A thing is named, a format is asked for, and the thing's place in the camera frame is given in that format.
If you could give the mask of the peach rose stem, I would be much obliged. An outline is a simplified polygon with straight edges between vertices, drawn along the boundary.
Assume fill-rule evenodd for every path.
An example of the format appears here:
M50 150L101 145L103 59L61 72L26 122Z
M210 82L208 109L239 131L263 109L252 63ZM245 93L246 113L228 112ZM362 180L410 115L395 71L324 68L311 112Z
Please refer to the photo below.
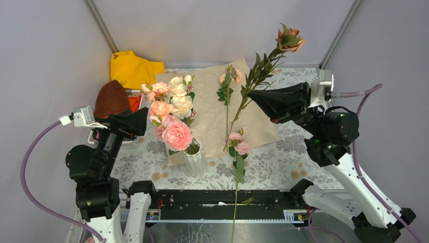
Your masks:
M141 89L150 103L149 118L151 121L161 123L165 116L171 115L172 106L166 101L169 97L169 86L166 83L142 84Z

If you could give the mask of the beige kraft wrapping paper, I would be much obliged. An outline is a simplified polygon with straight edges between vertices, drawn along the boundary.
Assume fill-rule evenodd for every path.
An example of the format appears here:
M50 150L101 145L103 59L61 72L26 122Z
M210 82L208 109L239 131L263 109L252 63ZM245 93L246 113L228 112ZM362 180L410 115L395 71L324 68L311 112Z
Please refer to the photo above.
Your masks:
M226 73L227 65L218 65L178 73L156 74L156 81L169 83L176 76L190 74L194 76L193 91L196 94L193 100L196 110L195 121L191 126L193 136L202 144L206 159L224 156L228 152L223 150L229 123L234 118L241 103L241 85L232 84L234 90L231 103L226 107L218 100L217 91L220 86L220 77ZM244 140L252 148L279 141L279 135L274 124L251 102L239 115L239 119L233 125L233 131L244 130Z

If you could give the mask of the large pink peony stem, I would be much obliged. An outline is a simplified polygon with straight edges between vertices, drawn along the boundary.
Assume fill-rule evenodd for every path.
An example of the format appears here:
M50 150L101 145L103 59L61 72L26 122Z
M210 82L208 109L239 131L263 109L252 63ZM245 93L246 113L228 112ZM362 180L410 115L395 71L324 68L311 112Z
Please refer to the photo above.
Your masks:
M194 139L191 129L183 121L172 115L151 115L150 121L154 125L154 135L166 145L168 155L180 151L188 155L197 154L200 146Z

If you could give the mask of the pink double rose stem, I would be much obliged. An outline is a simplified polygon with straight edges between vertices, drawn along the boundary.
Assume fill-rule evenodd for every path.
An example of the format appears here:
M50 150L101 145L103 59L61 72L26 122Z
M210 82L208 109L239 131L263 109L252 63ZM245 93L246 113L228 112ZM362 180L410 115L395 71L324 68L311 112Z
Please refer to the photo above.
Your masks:
M238 192L239 184L244 183L245 177L245 159L251 153L251 146L244 140L244 129L241 128L237 132L233 132L228 136L227 139L228 152L231 157L234 158L232 174L235 177L235 191L234 191L234 213L232 223L232 235L231 242L234 242L235 234L235 220L238 206Z

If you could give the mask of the cream white rose stem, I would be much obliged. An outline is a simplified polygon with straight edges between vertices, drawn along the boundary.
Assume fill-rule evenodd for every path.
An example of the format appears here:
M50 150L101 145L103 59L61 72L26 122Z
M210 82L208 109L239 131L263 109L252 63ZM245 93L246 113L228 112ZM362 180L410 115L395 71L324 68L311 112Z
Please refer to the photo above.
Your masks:
M196 111L193 78L190 74L173 77L168 83L170 115L191 129Z

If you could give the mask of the dusty brown rose stem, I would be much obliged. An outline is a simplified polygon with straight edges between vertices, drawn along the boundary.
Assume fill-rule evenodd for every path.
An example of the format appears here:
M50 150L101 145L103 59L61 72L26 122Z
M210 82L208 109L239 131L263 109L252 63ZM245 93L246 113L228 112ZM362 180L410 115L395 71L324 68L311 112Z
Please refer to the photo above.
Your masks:
M239 94L241 102L237 112L231 122L227 122L229 129L227 130L226 138L232 133L233 125L239 120L241 112L250 104L249 93L255 91L258 86L269 86L265 79L271 77L271 72L280 65L279 61L285 58L287 52L297 53L305 44L305 39L301 37L300 30L288 27L286 24L281 24L282 29L278 30L276 47L270 54L260 56L256 53L256 60L249 72L244 75L245 84L241 86Z

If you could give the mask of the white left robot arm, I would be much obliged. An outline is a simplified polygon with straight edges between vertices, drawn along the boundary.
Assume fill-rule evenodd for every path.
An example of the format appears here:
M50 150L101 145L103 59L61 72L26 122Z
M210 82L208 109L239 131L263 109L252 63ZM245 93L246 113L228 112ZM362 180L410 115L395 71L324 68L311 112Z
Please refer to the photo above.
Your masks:
M149 208L157 201L152 181L137 181L128 189L129 213L125 229L120 224L119 180L111 176L124 139L144 136L148 108L95 118L91 107L74 109L69 118L75 127L96 132L96 147L77 145L66 155L69 177L76 182L75 203L96 242L143 242Z

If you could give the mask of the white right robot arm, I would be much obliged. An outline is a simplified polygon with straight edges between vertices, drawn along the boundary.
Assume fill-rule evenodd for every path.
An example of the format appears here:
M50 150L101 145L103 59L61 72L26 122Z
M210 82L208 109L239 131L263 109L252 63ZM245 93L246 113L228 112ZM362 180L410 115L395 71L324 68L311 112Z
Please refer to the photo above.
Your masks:
M357 160L359 114L342 106L326 107L335 97L333 84L311 88L308 83L248 94L275 124L294 122L311 134L305 140L310 159L330 173L351 196L347 202L307 179L295 184L291 204L324 211L348 225L362 242L395 242L416 215L389 199Z

